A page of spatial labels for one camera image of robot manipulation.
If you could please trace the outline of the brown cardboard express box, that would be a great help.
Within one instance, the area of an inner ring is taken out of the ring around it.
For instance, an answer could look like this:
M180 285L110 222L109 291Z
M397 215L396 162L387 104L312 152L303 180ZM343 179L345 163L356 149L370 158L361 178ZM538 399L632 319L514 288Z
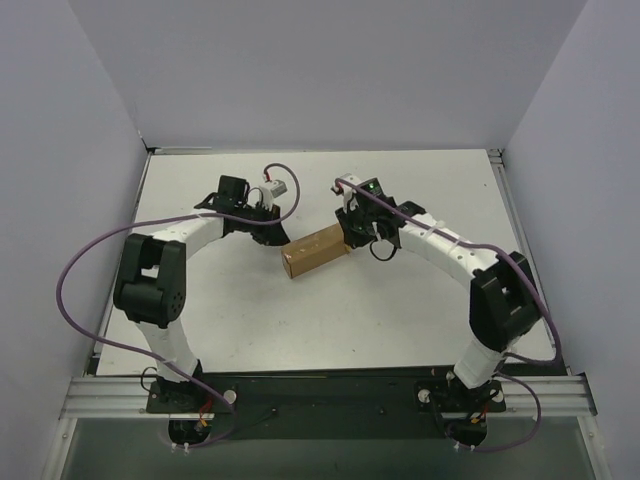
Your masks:
M284 270L293 279L348 254L341 226L336 223L281 248Z

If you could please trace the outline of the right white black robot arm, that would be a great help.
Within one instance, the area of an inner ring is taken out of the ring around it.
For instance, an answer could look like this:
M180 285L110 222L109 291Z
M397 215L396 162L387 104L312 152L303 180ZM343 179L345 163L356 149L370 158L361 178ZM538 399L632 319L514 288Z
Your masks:
M332 191L343 198L335 214L349 247L387 241L465 288L472 337L453 375L468 389L486 384L511 347L542 318L527 259L471 243L412 201L397 204L376 178L358 184L347 174L335 180Z

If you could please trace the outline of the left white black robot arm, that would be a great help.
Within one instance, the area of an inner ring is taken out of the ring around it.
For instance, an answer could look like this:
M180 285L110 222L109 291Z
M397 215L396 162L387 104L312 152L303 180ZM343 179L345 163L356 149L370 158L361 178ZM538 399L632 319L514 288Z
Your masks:
M183 411L204 402L200 361L191 351L180 319L186 304L187 261L210 243L225 236L247 233L258 244L280 247L289 237L280 223L275 199L287 192L282 180L257 186L258 201L251 205L253 188L247 180L221 176L218 190L194 206L194 217L178 221L151 235L132 233L124 244L113 295L114 306L136 324L150 351L161 356L157 383L163 395ZM189 376L172 371L173 364Z

